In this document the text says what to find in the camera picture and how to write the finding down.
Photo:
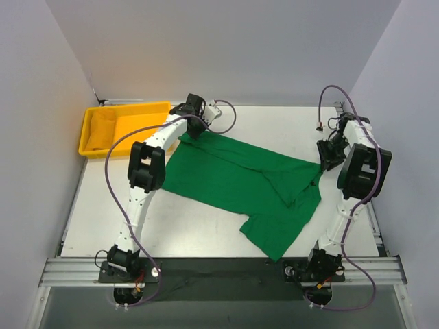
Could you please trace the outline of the green t-shirt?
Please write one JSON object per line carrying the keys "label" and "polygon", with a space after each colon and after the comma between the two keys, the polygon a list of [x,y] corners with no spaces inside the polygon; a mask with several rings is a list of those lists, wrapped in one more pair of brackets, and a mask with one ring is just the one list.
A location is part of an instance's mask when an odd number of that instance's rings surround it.
{"label": "green t-shirt", "polygon": [[205,132],[180,137],[162,188],[247,215],[240,232],[278,261],[313,217],[321,177],[316,163]]}

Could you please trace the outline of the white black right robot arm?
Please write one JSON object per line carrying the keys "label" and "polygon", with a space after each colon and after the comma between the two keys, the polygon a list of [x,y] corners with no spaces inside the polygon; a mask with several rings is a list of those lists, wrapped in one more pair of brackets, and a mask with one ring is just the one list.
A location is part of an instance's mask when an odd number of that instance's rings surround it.
{"label": "white black right robot arm", "polygon": [[343,273],[348,233],[364,207],[380,194],[392,161],[392,152],[378,146],[372,135],[370,120],[350,113],[340,115],[335,132],[318,141],[317,147],[323,171],[342,168],[333,220],[304,263],[306,275],[314,280]]}

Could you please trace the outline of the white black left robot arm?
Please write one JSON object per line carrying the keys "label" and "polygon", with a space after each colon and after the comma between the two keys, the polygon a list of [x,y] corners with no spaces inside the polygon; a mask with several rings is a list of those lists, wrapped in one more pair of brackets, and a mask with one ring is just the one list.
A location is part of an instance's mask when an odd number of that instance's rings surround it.
{"label": "white black left robot arm", "polygon": [[130,186],[128,205],[123,207],[110,186],[108,161],[105,160],[104,175],[112,198],[122,212],[123,224],[115,244],[107,251],[108,269],[125,282],[137,278],[141,270],[140,240],[137,237],[143,229],[145,215],[155,192],[165,181],[165,153],[183,134],[197,138],[222,112],[213,104],[206,105],[197,95],[190,94],[186,102],[172,108],[164,123],[137,129],[121,137],[110,148],[127,138],[147,130],[157,129],[153,135],[132,144],[128,163]]}

